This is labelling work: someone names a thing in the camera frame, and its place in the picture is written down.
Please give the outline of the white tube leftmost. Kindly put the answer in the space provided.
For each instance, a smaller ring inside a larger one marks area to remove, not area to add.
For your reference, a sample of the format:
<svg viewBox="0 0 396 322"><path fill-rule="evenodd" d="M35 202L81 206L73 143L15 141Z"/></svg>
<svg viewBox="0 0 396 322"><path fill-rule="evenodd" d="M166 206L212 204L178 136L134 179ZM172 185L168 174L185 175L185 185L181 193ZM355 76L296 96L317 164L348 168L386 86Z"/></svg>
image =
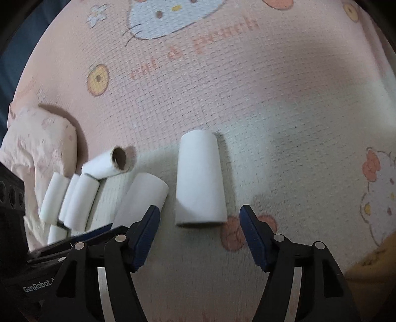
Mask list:
<svg viewBox="0 0 396 322"><path fill-rule="evenodd" d="M60 208L70 180L55 172L42 201L39 217L45 223L57 225Z"/></svg>

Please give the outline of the white tube lower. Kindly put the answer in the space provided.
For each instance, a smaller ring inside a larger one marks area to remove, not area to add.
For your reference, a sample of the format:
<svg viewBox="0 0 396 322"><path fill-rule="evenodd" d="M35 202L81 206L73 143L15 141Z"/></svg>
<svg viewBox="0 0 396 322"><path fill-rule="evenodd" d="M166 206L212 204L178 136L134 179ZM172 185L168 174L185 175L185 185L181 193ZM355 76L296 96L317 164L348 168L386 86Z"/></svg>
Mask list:
<svg viewBox="0 0 396 322"><path fill-rule="evenodd" d="M62 240L65 240L67 236L68 231L66 229L57 225L51 225L48 234L47 244L51 245L53 243L60 242Z"/></svg>

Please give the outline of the brown cardboard box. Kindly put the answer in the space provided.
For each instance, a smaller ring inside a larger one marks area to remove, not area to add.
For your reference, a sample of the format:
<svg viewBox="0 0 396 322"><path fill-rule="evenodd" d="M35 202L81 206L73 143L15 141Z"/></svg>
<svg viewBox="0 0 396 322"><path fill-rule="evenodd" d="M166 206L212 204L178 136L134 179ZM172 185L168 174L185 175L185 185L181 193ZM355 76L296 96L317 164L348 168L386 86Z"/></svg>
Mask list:
<svg viewBox="0 0 396 322"><path fill-rule="evenodd" d="M362 321L395 321L395 233L345 273Z"/></svg>

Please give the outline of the white tube middle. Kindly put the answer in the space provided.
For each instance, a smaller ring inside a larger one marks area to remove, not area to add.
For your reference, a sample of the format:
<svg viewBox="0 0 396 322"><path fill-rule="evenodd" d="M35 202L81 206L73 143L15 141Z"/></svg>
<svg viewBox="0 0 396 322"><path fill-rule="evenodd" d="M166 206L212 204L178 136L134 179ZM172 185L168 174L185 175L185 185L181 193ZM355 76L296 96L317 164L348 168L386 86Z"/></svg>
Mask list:
<svg viewBox="0 0 396 322"><path fill-rule="evenodd" d="M78 183L79 178L80 178L80 176L78 174L74 174L69 182L67 189L66 189L66 193L64 195L64 199L62 201L60 213L58 216L59 221L61 221L62 223L64 223L64 221L66 219L67 210L69 208L69 204L70 204L71 198L74 193L75 186Z"/></svg>

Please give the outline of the pink floral pillow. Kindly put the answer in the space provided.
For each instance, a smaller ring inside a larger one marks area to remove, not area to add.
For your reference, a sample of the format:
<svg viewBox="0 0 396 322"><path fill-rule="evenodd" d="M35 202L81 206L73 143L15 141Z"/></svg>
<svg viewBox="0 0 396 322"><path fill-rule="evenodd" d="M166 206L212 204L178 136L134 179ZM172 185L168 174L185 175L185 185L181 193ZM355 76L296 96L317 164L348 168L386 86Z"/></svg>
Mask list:
<svg viewBox="0 0 396 322"><path fill-rule="evenodd" d="M24 182L25 232L34 250L47 244L50 225L39 218L39 210L53 173L75 173L76 129L68 119L41 107L23 107L11 116L1 163Z"/></svg>

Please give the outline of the pink cartoon blanket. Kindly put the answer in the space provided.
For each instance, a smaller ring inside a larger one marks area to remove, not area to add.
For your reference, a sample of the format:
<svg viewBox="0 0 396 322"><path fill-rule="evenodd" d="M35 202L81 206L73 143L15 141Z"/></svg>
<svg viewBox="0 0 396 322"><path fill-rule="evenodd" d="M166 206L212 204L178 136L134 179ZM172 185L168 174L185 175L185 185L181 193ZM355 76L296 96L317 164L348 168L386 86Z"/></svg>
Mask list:
<svg viewBox="0 0 396 322"><path fill-rule="evenodd" d="M113 222L138 173L169 186L132 276L149 321L252 320L268 277L242 205L293 242L324 242L344 274L395 233L395 52L356 1L71 1L29 55L8 125L23 107L72 123L74 174L127 153L85 231ZM175 225L193 130L217 138L227 222Z"/></svg>

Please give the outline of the white paper tube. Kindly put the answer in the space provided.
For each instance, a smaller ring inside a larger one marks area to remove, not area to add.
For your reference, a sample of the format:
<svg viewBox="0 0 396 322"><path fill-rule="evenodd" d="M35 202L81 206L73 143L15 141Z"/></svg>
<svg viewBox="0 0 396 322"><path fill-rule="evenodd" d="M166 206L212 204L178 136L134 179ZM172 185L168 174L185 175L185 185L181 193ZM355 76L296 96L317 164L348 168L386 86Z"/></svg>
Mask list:
<svg viewBox="0 0 396 322"><path fill-rule="evenodd" d="M151 205L161 211L168 192L169 186L162 179L147 172L138 173L121 201L112 227L129 227L141 221Z"/></svg>
<svg viewBox="0 0 396 322"><path fill-rule="evenodd" d="M175 225L227 222L227 208L216 136L193 130L180 141L176 176Z"/></svg>

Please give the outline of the white tube with open end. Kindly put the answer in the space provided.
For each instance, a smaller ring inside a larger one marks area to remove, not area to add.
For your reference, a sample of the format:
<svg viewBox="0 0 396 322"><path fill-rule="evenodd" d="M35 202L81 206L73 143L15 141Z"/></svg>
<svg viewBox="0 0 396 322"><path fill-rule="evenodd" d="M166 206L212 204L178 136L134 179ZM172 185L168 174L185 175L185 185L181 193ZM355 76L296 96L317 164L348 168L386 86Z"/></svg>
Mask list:
<svg viewBox="0 0 396 322"><path fill-rule="evenodd" d="M127 155L123 148L114 148L84 163L81 173L100 181L121 174L127 170Z"/></svg>

